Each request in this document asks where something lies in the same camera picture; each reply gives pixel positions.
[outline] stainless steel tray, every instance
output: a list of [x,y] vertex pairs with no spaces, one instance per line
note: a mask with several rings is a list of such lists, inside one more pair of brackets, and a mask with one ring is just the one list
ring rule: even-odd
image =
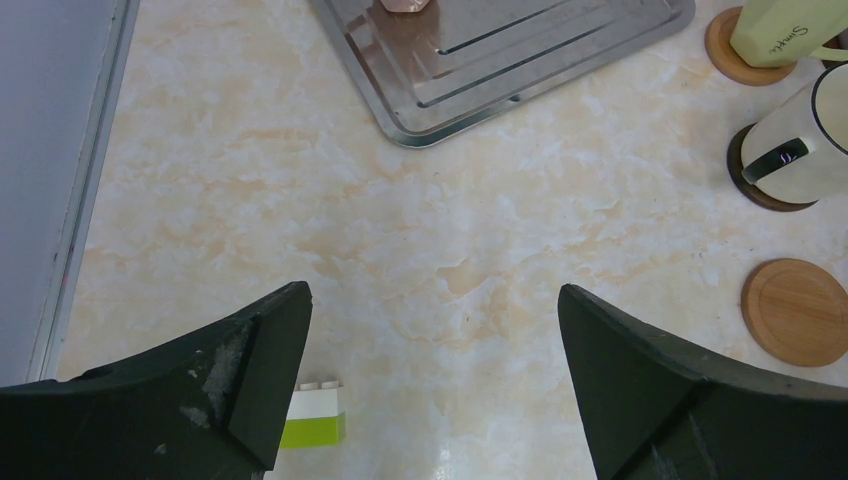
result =
[[681,30],[694,0],[311,0],[383,132],[426,147]]

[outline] green lego brick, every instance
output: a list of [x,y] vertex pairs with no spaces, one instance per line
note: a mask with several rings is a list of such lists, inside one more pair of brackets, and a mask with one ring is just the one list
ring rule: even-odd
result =
[[344,413],[337,417],[286,420],[280,448],[338,445],[345,437]]

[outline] metal tray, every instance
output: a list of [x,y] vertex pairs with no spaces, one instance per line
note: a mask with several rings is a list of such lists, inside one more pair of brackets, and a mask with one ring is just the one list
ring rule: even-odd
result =
[[383,132],[426,147],[683,29],[694,0],[311,0]]
[[56,376],[138,4],[0,1],[0,387]]

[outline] cork coaster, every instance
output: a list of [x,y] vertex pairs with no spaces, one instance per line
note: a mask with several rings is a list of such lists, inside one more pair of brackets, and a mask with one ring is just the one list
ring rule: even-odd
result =
[[733,136],[733,140],[730,141],[730,145],[727,147],[727,171],[730,172],[730,178],[733,180],[733,184],[736,185],[736,188],[738,188],[743,195],[748,197],[748,200],[775,212],[797,212],[815,205],[816,202],[787,203],[770,197],[756,186],[748,183],[748,181],[742,177],[742,142],[745,141],[745,135],[748,135],[748,132],[754,128],[754,125],[756,124],[748,125],[742,130],[739,130],[739,132]]
[[759,87],[777,83],[795,69],[795,63],[778,68],[756,68],[745,63],[730,45],[730,36],[739,21],[742,7],[729,8],[710,22],[704,35],[707,55],[725,76],[743,85]]
[[792,365],[821,367],[848,351],[848,293],[812,263],[757,267],[742,289],[742,316],[763,350]]

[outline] mug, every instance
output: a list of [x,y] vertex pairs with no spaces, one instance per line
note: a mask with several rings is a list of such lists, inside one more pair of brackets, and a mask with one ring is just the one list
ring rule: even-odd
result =
[[783,67],[812,56],[844,62],[822,44],[848,28],[848,0],[748,0],[730,45],[752,67]]
[[848,191],[848,62],[835,65],[757,123],[742,177],[790,204]]

